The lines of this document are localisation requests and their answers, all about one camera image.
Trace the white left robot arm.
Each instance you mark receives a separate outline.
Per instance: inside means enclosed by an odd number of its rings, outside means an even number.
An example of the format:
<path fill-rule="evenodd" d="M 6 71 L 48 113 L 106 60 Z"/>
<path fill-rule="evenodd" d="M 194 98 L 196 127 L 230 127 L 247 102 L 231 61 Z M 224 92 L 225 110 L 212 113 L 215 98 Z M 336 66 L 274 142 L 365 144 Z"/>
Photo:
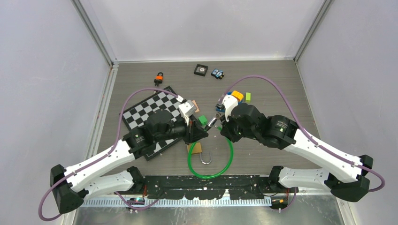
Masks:
<path fill-rule="evenodd" d="M 54 166 L 50 171 L 50 185 L 59 213 L 71 212 L 98 195 L 119 191 L 139 194 L 145 179 L 138 168 L 132 166 L 114 175 L 106 173 L 146 155 L 162 141 L 197 142 L 208 137 L 208 130 L 213 125 L 213 121 L 203 125 L 192 115 L 173 120 L 169 111 L 157 110 L 142 126 L 118 138 L 109 150 L 73 166 Z"/>

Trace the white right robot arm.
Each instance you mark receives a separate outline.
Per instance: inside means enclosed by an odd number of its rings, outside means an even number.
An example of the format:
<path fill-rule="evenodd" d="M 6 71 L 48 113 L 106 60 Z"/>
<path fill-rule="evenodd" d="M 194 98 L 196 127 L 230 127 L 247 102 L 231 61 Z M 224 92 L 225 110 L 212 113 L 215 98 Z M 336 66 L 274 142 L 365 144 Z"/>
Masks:
<path fill-rule="evenodd" d="M 273 166 L 268 187 L 273 192 L 284 188 L 315 188 L 330 191 L 348 202 L 358 202 L 369 192 L 370 181 L 365 166 L 370 169 L 373 159 L 346 154 L 314 136 L 307 138 L 296 122 L 282 116 L 266 117 L 255 106 L 246 103 L 223 103 L 221 135 L 232 142 L 249 138 L 269 148 L 285 150 L 304 157 L 319 166 L 318 169 L 292 169 Z"/>

